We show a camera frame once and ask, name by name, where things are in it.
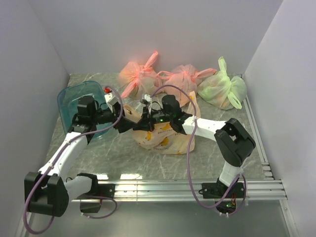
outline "teal plastic container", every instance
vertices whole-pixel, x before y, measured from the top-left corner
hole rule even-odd
[[[99,102],[99,105],[105,103],[104,92],[102,87],[96,81],[85,81],[83,83],[69,86],[63,89],[57,96],[57,103],[59,108],[59,114],[61,122],[63,124],[64,132],[67,134],[69,127],[72,124],[74,115],[78,112],[77,105],[79,98],[91,95]],[[106,109],[107,105],[102,105],[102,109]],[[97,125],[97,130],[106,128],[110,123]],[[107,131],[99,132],[94,137],[100,136]]]

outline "gray marble surface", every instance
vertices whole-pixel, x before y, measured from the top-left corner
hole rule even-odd
[[[69,86],[86,80],[94,80],[102,86],[113,85],[119,92],[122,92],[116,77],[115,73],[72,74]],[[138,111],[142,108],[138,101],[130,98],[124,99],[123,102],[137,108]],[[244,107],[241,110],[234,108],[224,111],[206,103],[200,96],[197,96],[197,103],[202,118],[212,120],[237,118],[252,135]],[[54,155],[64,138],[65,133],[61,120],[58,118],[46,161]],[[217,178],[224,165],[224,159],[217,144],[198,136],[195,139],[195,149],[190,153],[192,177]],[[257,149],[245,161],[243,169],[248,179],[265,178]],[[184,179],[187,177],[186,155],[161,155],[145,150],[133,140],[132,131],[118,134],[116,130],[112,129],[91,141],[74,162],[69,176],[75,177],[81,172],[94,173],[98,174],[99,178],[108,177],[109,179]]]

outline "plastic bag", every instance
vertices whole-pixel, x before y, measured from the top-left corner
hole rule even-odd
[[[202,78],[211,76],[214,73],[216,73],[216,70],[212,68],[199,72],[194,66],[189,64],[176,67],[171,73],[161,71],[157,74],[157,78],[166,80],[164,84],[175,85],[189,94],[191,91],[195,93],[198,91],[198,85],[202,82]],[[189,102],[187,97],[176,88],[164,87],[164,91],[169,95],[175,95],[177,101],[180,103],[180,107]]]
[[[223,57],[218,60],[220,71],[205,79],[197,89],[198,94],[208,103],[222,109],[242,108],[242,101],[246,98],[247,87],[243,79],[226,73],[226,62]]]
[[[190,93],[190,98],[193,100],[197,108],[197,117],[201,116],[195,92]],[[124,105],[124,112],[127,119],[138,122],[141,115],[137,113],[129,105]],[[192,104],[189,104],[188,114],[194,114]],[[175,132],[168,122],[155,124],[155,129],[149,131],[133,131],[133,138],[137,144],[147,150],[153,150],[160,154],[179,155],[187,152],[190,135],[184,135]],[[190,151],[194,149],[195,140],[192,140]]]
[[[119,73],[118,83],[121,87],[126,86],[121,94],[122,98],[127,96],[140,99],[142,94],[152,95],[154,91],[162,86],[162,82],[156,77],[152,64],[156,61],[158,52],[155,51],[145,65],[129,62]]]

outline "red object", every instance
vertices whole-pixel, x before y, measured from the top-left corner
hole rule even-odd
[[[110,93],[110,92],[111,92],[111,89],[109,89],[108,87],[105,87],[105,88],[103,89],[103,91],[104,91],[105,93]]]

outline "robotic arm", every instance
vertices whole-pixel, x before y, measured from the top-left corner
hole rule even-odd
[[[56,158],[61,148],[69,141],[82,134],[96,131],[96,125],[114,123],[120,114],[118,98],[111,92],[105,95],[108,108],[102,110],[96,108],[92,96],[84,96],[79,99],[78,113],[74,116],[71,127],[68,130],[65,141],[52,159],[37,173],[29,172],[24,180],[25,200],[31,189],[44,174],[48,167],[52,167],[52,161]],[[152,109],[152,99],[145,95],[141,102],[143,107],[142,117],[135,123],[124,115],[114,126],[119,133],[130,129],[153,131],[155,124],[169,122],[170,126],[178,133],[192,134],[195,128],[194,116],[183,112],[174,95],[165,95],[162,98],[162,108]],[[81,173],[74,180],[64,182],[66,175],[80,152],[89,144],[94,134],[89,134],[76,139],[63,151],[52,170],[46,175],[40,186],[36,189],[28,206],[28,211],[60,217],[67,209],[68,203],[82,194],[98,195],[98,179],[96,175]],[[197,119],[195,135],[216,141],[225,159],[223,171],[217,181],[217,186],[225,191],[232,183],[236,175],[240,173],[240,167],[244,160],[255,148],[255,142],[234,118],[229,121],[212,121]]]

